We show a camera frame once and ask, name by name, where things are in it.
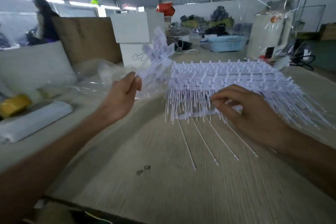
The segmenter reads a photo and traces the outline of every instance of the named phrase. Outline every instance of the bright green decoration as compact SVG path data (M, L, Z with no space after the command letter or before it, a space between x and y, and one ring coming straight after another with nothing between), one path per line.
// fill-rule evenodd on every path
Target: bright green decoration
M93 5L99 5L99 2L98 2L98 0L91 0L91 4L93 4Z

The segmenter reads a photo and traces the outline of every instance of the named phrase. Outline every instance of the brown cardboard box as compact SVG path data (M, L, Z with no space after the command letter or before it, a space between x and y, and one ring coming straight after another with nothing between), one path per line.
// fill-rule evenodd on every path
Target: brown cardboard box
M99 58L114 64L122 61L109 17L54 17L53 22L71 65Z
M336 23L322 24L320 28L321 41L336 40Z

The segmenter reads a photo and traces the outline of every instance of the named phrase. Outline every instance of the yellow cord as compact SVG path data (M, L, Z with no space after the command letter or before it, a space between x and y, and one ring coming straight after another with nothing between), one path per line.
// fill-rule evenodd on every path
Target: yellow cord
M101 218L98 218L97 216L94 216L93 214L91 213L88 213L88 212L85 212L88 216L92 217L92 218L95 218L97 220L102 220L102 221L105 221L107 223L110 223L110 224L113 224L111 221L108 221L108 220L105 220L105 219L101 219Z

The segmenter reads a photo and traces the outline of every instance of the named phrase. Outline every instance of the hand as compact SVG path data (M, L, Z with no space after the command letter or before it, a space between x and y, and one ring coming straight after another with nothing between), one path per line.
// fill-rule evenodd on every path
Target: hand
M277 115L261 95L233 84L212 95L215 107L246 136L276 149L291 128ZM242 113L232 106L242 105Z
M115 81L103 100L102 104L95 112L106 123L112 125L125 117L132 109L135 94L141 90L142 83L140 77L135 77L135 73L127 74L120 81Z

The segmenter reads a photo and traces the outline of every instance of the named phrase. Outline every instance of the person's right hand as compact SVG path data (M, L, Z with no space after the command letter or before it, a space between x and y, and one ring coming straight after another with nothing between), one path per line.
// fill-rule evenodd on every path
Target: person's right hand
M273 149L282 144L291 129L261 95L236 84L215 93L210 100L246 136ZM235 105L243 106L241 114L232 108Z

